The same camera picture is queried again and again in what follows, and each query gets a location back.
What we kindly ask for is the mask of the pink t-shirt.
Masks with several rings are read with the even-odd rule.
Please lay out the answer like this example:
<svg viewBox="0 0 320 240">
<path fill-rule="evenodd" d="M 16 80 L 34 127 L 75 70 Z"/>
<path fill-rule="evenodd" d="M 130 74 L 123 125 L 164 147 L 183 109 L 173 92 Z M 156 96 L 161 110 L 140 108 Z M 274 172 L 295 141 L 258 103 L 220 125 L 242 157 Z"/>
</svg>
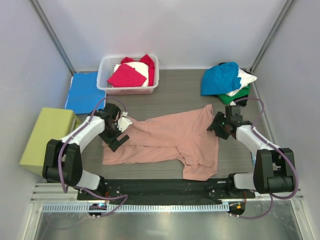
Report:
<svg viewBox="0 0 320 240">
<path fill-rule="evenodd" d="M 150 118 L 132 119 L 129 136 L 115 152 L 104 143 L 104 165 L 157 163 L 179 160 L 186 180 L 206 181 L 218 172 L 218 137 L 207 128 L 214 119 L 212 105 Z"/>
</svg>

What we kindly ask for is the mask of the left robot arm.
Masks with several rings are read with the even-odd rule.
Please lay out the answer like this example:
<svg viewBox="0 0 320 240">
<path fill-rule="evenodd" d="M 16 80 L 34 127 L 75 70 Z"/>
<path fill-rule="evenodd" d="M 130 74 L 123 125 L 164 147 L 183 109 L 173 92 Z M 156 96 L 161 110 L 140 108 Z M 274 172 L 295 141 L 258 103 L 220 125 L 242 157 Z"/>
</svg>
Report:
<svg viewBox="0 0 320 240">
<path fill-rule="evenodd" d="M 97 136 L 115 152 L 129 140 L 124 132 L 132 124 L 127 110 L 121 110 L 114 103 L 94 109 L 70 134 L 47 143 L 42 176 L 60 183 L 64 192 L 72 187 L 89 193 L 95 200 L 103 199 L 107 194 L 105 179 L 83 169 L 82 152 Z"/>
</svg>

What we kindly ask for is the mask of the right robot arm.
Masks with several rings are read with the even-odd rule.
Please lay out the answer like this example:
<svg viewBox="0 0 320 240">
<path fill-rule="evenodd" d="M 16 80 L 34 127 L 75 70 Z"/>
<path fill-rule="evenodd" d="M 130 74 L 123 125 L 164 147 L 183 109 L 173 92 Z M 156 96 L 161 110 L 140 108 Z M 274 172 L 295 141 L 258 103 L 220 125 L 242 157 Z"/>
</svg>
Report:
<svg viewBox="0 0 320 240">
<path fill-rule="evenodd" d="M 237 198 L 244 190 L 270 194 L 277 199 L 290 199 L 299 189 L 294 153 L 269 141 L 248 120 L 243 120 L 241 107 L 227 105 L 225 113 L 217 112 L 207 128 L 221 139 L 230 136 L 255 155 L 253 172 L 232 173 L 225 186 L 226 194 Z"/>
</svg>

